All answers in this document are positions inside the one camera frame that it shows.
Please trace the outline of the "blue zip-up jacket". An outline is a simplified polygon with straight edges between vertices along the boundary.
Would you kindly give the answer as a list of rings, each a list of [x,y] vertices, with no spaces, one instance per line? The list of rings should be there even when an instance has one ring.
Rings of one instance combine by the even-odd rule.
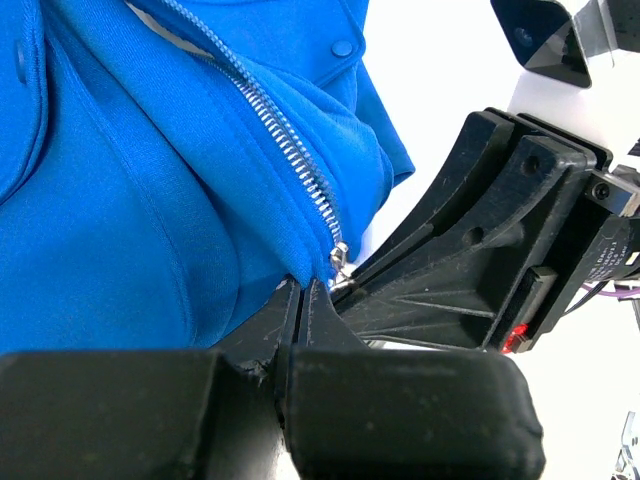
[[[5,1],[1,349],[208,348],[414,170],[364,1]]]

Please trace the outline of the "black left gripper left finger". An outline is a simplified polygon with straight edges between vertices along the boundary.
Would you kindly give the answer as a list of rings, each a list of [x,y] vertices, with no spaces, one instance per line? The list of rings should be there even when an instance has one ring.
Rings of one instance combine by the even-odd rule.
[[[215,349],[1,359],[5,479],[293,479],[274,393],[299,286]]]

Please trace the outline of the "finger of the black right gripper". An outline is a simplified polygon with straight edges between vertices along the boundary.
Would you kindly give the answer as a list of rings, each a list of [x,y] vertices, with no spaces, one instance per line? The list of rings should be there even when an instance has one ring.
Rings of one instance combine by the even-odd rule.
[[[451,229],[473,253],[447,271],[354,274],[333,296],[345,323],[366,340],[504,351],[534,291],[540,267],[582,192],[595,154],[549,133],[522,133],[504,169]]]
[[[473,253],[473,245],[451,229],[471,212],[504,169],[526,128],[497,109],[469,114],[441,170],[417,205],[361,273],[447,271]]]

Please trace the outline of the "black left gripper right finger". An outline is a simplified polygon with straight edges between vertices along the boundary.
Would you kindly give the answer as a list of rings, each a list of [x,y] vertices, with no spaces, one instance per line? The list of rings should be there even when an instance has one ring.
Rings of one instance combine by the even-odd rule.
[[[304,291],[287,348],[285,438],[304,479],[537,479],[543,429],[524,375],[474,350],[361,341],[325,285]]]

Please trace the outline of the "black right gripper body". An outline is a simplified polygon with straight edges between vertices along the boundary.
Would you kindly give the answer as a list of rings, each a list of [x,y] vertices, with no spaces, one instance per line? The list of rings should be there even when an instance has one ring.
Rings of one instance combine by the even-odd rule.
[[[545,132],[587,148],[596,157],[582,192],[540,267],[525,275],[534,291],[504,341],[506,353],[524,353],[560,318],[605,292],[607,285],[639,279],[639,171],[612,166],[612,152],[566,130],[522,114]]]

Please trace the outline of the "silver zipper pull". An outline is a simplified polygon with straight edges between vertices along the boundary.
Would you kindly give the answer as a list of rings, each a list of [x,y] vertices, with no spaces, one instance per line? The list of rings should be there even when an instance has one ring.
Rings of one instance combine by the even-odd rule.
[[[354,285],[348,259],[349,246],[344,241],[337,242],[329,254],[329,263],[333,272],[333,278],[329,281],[331,294],[341,292]]]

